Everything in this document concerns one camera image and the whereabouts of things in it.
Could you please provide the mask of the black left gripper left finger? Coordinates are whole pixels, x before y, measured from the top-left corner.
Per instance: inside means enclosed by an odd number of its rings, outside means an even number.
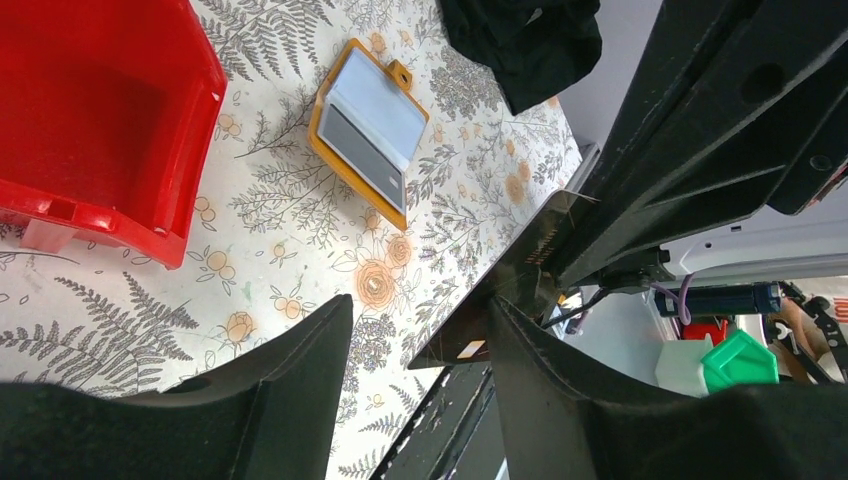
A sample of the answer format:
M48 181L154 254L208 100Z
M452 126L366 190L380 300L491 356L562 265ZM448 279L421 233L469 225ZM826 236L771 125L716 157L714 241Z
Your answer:
M353 328L348 294L162 393L1 387L5 479L321 479Z

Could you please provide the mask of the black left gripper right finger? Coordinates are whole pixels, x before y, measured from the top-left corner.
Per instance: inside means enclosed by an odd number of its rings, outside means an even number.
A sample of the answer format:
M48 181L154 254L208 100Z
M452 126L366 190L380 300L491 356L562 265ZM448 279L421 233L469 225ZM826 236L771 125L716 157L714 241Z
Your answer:
M514 479L843 479L843 384L737 385L702 398L629 377L504 298L488 344Z

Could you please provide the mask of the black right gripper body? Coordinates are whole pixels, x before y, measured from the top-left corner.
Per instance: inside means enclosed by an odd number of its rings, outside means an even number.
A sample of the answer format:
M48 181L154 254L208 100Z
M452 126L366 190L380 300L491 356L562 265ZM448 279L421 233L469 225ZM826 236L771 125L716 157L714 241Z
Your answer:
M666 1L585 189L543 263L563 286L752 216L793 214L847 167L843 1Z

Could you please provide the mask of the yellow leather card holder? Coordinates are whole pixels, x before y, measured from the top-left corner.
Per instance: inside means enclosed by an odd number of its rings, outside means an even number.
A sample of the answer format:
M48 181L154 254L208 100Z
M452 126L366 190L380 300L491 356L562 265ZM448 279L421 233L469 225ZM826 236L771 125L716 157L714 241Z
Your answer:
M381 63L363 43L350 39L317 90L308 126L313 151L394 227L407 222L406 170L429 122L429 113L411 94L414 77L405 65ZM404 174L406 211L392 207L319 137L322 113L336 105Z

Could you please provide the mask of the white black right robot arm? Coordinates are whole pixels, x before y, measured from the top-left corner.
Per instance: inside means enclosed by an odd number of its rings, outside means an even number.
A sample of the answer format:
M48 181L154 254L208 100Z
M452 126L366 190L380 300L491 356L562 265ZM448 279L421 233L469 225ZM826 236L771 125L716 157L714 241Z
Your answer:
M793 277L847 252L847 5L666 1L543 262L564 286Z

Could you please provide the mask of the white plastic block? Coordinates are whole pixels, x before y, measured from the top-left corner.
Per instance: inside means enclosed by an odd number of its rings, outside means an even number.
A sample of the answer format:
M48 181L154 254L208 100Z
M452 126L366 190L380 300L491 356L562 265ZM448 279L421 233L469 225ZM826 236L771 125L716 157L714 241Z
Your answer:
M665 342L655 367L658 386L691 397L706 396L708 387L701 360L712 348L708 339Z

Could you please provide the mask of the floral table mat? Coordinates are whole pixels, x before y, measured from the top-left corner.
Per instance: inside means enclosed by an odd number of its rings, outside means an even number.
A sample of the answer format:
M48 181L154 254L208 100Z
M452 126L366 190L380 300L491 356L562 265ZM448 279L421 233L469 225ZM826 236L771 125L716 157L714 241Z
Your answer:
M229 79L183 265L1 229L1 376L106 397L162 390L282 335L338 294L353 331L326 475L366 479L435 382L412 357L581 163L556 99L509 111L434 1L197 1ZM399 230L311 150L348 40L412 73L429 121Z

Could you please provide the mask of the green plastic house block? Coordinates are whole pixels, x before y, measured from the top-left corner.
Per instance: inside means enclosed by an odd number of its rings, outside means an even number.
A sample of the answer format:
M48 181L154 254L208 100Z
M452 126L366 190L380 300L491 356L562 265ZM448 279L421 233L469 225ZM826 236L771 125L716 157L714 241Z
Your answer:
M777 384L776 356L744 331L735 331L700 360L710 394L740 384Z

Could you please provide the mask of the blue cylindrical tool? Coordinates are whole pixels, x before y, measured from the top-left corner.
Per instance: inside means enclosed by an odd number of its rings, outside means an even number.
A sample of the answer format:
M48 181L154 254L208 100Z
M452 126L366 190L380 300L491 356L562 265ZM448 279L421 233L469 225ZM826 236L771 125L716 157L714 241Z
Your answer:
M689 288L685 302L692 319L777 313L781 303L777 282Z

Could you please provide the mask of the black cloth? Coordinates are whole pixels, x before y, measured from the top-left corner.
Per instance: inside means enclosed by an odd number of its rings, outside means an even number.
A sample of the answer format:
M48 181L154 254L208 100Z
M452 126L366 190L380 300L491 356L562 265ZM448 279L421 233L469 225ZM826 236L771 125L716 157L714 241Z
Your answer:
M596 0L445 0L453 49L488 67L513 115L585 78L602 55Z

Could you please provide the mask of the red plastic bin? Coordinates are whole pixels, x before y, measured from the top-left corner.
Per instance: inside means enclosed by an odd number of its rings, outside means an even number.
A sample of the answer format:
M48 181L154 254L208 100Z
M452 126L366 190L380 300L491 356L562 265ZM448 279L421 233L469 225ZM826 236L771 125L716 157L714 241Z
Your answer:
M1 219L182 265L227 79L191 4L1 5Z

